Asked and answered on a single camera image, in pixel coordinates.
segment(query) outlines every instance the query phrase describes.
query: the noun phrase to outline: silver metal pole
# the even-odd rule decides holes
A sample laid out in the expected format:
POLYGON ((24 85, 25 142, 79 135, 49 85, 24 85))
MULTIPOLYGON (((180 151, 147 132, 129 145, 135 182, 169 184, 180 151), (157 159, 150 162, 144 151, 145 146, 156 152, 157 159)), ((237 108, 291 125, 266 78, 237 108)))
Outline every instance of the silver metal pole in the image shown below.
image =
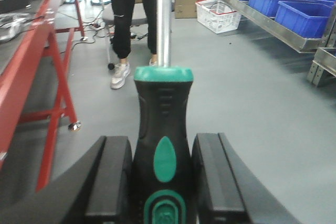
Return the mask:
POLYGON ((157 58, 160 67, 169 67, 171 0, 157 0, 157 58))

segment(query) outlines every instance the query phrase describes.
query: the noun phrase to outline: white sneaker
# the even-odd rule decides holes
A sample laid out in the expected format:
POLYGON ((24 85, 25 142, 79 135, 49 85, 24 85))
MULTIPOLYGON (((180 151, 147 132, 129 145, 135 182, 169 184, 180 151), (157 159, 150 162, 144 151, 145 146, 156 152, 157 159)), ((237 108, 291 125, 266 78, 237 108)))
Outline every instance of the white sneaker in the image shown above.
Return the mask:
POLYGON ((157 63, 157 61, 152 62, 152 59, 150 59, 150 60, 149 60, 149 66, 151 66, 151 67, 157 67, 157 66, 158 66, 158 63, 157 63))
POLYGON ((112 89, 119 89, 125 85, 125 79, 131 72, 130 64, 118 63, 116 64, 114 69, 115 71, 114 74, 112 75, 110 87, 112 89))

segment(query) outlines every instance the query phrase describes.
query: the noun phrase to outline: gray floor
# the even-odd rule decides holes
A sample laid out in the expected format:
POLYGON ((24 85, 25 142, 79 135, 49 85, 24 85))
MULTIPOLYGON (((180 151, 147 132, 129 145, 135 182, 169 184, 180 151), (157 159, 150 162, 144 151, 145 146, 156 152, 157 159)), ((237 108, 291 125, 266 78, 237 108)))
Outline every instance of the gray floor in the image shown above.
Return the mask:
MULTIPOLYGON (((84 20, 98 11, 83 8, 84 20)), ((58 15, 58 26, 68 22, 58 15)), ((134 31, 143 33, 145 27, 134 31)), ((92 41, 93 32, 87 35, 92 41)), ((61 50, 65 40, 59 37, 61 50)), ((302 223, 334 223, 336 83, 320 88, 308 83, 313 55, 298 54, 245 19, 237 31, 216 35, 195 19, 173 18, 171 46, 172 65, 190 67, 194 74, 186 118, 190 147, 198 132, 224 132, 248 167, 302 223)), ((68 120, 62 120, 53 178, 100 135, 126 135, 135 149, 139 104, 133 74, 149 58, 146 40, 133 41, 132 73, 122 89, 111 90, 104 39, 74 48, 69 85, 83 126, 70 133, 68 120)), ((50 107, 56 87, 51 59, 45 58, 25 110, 50 107)), ((18 126, 0 180, 7 202, 34 192, 46 127, 47 122, 18 126)))

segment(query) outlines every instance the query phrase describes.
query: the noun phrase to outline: black pants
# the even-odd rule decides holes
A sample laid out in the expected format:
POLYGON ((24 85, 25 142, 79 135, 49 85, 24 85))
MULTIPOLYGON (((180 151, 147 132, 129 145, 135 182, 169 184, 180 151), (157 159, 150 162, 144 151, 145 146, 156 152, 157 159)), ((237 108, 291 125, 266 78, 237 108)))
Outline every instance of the black pants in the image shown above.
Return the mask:
MULTIPOLYGON (((113 50, 118 58, 131 52, 130 26, 135 0, 112 0, 114 12, 113 50)), ((148 48, 156 54, 156 0, 142 0, 148 21, 148 48)))

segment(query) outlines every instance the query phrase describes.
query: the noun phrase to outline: red metal workbench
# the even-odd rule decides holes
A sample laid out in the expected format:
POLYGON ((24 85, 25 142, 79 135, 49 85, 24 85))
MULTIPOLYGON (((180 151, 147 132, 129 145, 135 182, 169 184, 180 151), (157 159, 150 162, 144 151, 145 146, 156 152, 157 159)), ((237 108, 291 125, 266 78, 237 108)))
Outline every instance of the red metal workbench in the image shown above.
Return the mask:
POLYGON ((80 126, 69 92, 67 71, 74 32, 80 31, 82 37, 85 34, 77 0, 75 0, 75 4, 79 26, 61 30, 55 29, 54 21, 60 3, 61 0, 42 1, 36 17, 42 16, 43 18, 33 21, 0 76, 0 169, 7 155, 16 125, 21 122, 50 119, 36 190, 46 186, 50 179, 59 119, 68 116, 71 123, 69 128, 72 130, 76 130, 80 126), (65 32, 69 33, 69 37, 66 52, 62 58, 58 49, 56 33, 65 32), (22 115, 39 62, 44 56, 52 57, 57 72, 58 90, 54 107, 50 110, 22 115))

